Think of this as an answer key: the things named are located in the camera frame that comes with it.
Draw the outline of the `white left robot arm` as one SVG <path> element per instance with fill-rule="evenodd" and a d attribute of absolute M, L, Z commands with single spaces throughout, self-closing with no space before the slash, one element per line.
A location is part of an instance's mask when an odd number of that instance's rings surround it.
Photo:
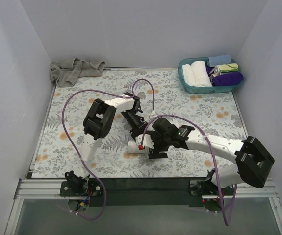
<path fill-rule="evenodd" d="M 133 140 L 143 133 L 147 123 L 143 117 L 137 115 L 137 112 L 142 112 L 140 99 L 130 93 L 107 101 L 94 100 L 83 121 L 84 143 L 80 150 L 77 150 L 79 161 L 71 171 L 65 173 L 69 188 L 76 195 L 82 196 L 88 191 L 87 179 L 90 176 L 86 169 L 88 161 L 93 159 L 101 140 L 110 132 L 117 114 L 122 114 L 130 125 Z"/>

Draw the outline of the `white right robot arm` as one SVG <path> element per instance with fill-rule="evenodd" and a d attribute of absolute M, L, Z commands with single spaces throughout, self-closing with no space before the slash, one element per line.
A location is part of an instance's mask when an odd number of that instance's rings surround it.
<path fill-rule="evenodd" d="M 205 180 L 196 183 L 210 194 L 241 183 L 263 188 L 275 163 L 263 144 L 252 136 L 239 140 L 207 135 L 193 125 L 176 127 L 164 117 L 155 120 L 152 128 L 137 138 L 139 149 L 149 149 L 149 158 L 166 158 L 166 151 L 172 146 L 209 153 L 232 163 L 221 170 L 213 169 Z"/>

